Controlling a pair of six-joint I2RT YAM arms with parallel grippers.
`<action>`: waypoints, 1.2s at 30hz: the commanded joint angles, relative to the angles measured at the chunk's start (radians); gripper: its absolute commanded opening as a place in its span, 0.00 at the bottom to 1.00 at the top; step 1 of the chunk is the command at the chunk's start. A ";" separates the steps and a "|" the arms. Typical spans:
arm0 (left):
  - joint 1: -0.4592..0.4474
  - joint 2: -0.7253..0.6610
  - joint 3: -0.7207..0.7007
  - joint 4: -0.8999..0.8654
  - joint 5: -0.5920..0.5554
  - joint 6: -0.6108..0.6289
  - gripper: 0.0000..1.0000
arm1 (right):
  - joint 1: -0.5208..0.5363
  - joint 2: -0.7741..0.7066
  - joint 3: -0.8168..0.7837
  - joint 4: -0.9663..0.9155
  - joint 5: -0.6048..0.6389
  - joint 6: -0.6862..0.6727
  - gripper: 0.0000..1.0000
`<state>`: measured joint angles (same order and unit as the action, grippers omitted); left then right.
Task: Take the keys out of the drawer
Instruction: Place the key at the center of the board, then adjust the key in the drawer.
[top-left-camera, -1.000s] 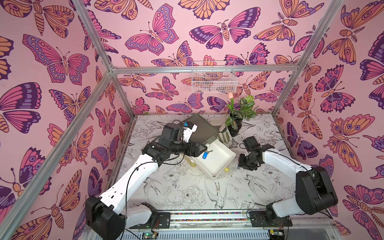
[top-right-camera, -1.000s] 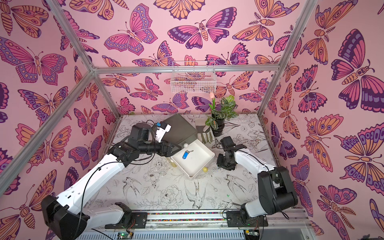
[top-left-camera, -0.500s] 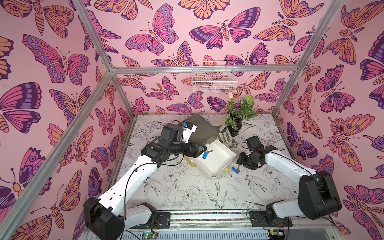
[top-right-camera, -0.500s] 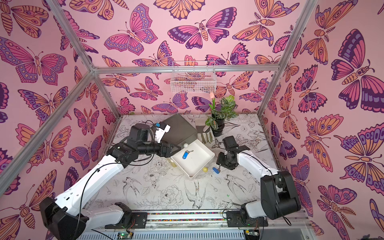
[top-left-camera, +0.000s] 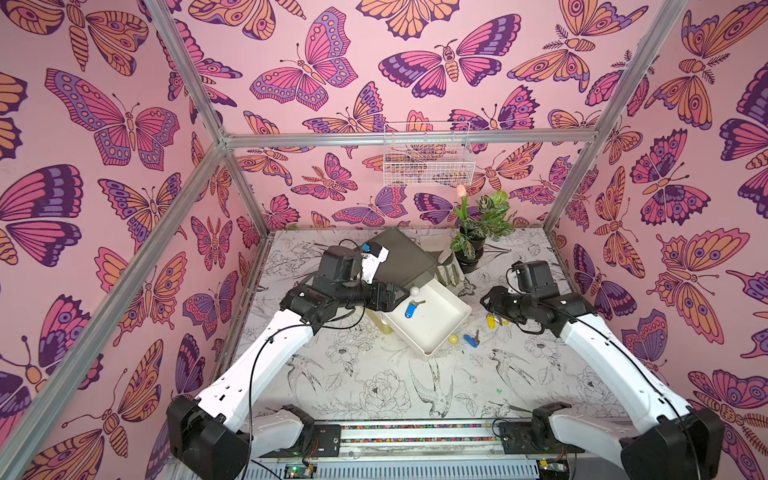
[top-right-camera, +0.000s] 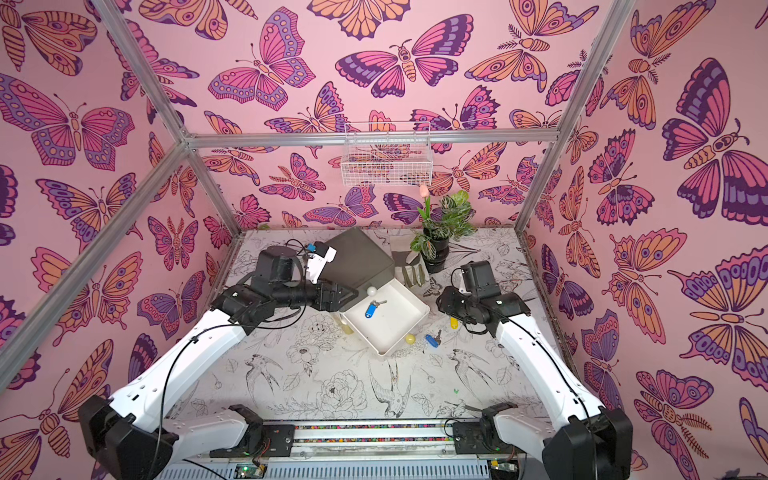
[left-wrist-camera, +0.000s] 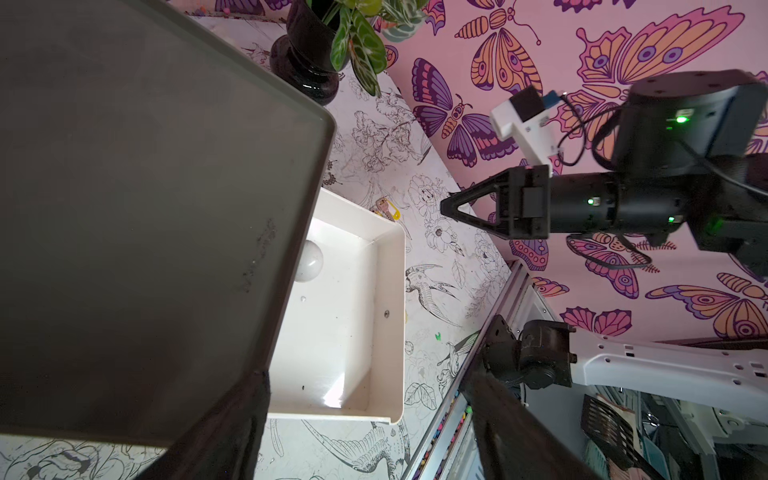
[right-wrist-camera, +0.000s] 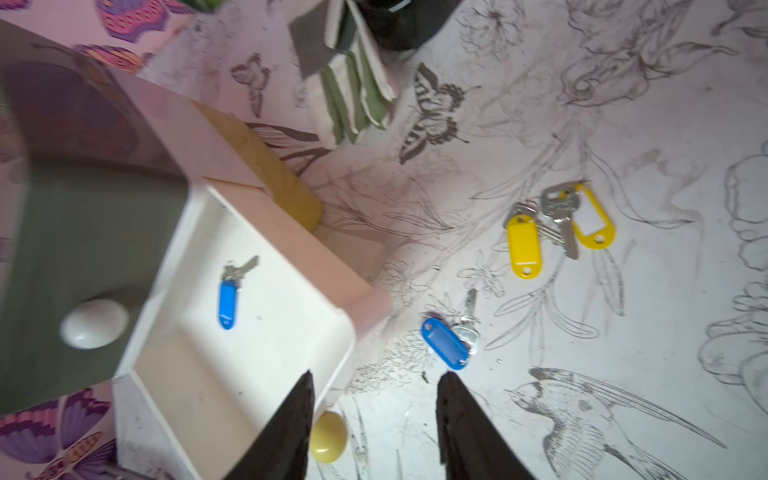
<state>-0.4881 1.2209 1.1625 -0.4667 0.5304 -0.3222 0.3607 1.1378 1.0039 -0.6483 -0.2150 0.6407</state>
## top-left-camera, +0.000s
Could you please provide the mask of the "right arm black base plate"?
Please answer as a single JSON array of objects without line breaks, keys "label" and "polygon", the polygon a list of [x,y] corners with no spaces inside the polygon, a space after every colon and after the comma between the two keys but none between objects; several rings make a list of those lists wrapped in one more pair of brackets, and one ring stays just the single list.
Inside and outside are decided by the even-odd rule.
[{"label": "right arm black base plate", "polygon": [[558,457],[570,453],[584,453],[583,449],[562,444],[554,438],[535,439],[530,422],[502,420],[494,423],[492,431],[501,442],[502,450],[506,455],[525,454]]}]

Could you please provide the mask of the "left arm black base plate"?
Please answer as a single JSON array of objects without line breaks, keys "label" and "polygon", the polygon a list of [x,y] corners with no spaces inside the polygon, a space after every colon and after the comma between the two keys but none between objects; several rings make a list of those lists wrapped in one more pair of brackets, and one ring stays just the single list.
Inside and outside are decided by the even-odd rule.
[{"label": "left arm black base plate", "polygon": [[314,424],[304,427],[293,445],[270,451],[260,458],[337,457],[341,446],[340,424]]}]

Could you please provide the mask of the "white drawer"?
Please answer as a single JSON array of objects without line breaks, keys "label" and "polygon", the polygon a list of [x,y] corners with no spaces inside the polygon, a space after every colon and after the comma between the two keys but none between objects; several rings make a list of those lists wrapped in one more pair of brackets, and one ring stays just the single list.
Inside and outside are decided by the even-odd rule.
[{"label": "white drawer", "polygon": [[[410,295],[394,311],[383,312],[382,319],[394,333],[417,353],[432,356],[469,317],[472,308],[437,279],[418,287],[417,295]],[[404,317],[412,300],[420,305],[413,318]]]}]

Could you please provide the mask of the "blue tagged key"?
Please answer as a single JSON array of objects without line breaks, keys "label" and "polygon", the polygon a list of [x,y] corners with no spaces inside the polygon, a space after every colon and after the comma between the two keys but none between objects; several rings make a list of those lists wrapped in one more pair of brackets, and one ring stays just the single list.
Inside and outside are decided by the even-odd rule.
[{"label": "blue tagged key", "polygon": [[404,317],[405,317],[406,319],[411,319],[411,318],[413,318],[413,317],[414,317],[414,315],[415,315],[415,313],[416,313],[416,310],[417,310],[417,308],[418,308],[420,305],[424,304],[424,303],[425,303],[425,300],[421,300],[421,301],[415,301],[415,300],[412,300],[412,301],[410,301],[410,302],[408,303],[407,307],[406,307],[406,310],[405,310],[405,314],[404,314]]},{"label": "blue tagged key", "polygon": [[480,345],[479,331],[476,331],[472,335],[464,334],[463,339],[472,348],[478,348]]}]

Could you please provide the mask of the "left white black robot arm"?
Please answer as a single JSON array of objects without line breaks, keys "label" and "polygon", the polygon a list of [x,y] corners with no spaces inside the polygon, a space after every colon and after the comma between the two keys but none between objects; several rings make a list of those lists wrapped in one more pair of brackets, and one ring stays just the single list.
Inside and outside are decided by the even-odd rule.
[{"label": "left white black robot arm", "polygon": [[407,288],[376,277],[388,257],[374,241],[356,249],[329,247],[318,269],[285,294],[265,330],[226,372],[194,399],[169,405],[171,454],[201,479],[235,479],[264,454],[311,453],[314,421],[308,414],[286,405],[257,417],[253,406],[314,335],[338,329],[339,309],[390,312],[407,297]]}]

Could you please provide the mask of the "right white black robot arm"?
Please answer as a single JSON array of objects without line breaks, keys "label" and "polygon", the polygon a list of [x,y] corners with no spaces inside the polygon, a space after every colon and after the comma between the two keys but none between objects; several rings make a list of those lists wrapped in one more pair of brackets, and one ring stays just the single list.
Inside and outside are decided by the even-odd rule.
[{"label": "right white black robot arm", "polygon": [[518,285],[496,286],[480,300],[497,319],[522,326],[536,322],[586,361],[632,423],[623,427],[552,402],[533,410],[530,438],[538,448],[552,442],[592,453],[631,479],[713,479],[724,424],[710,409],[696,409],[645,367],[577,293],[563,294],[544,261],[511,266]]}]

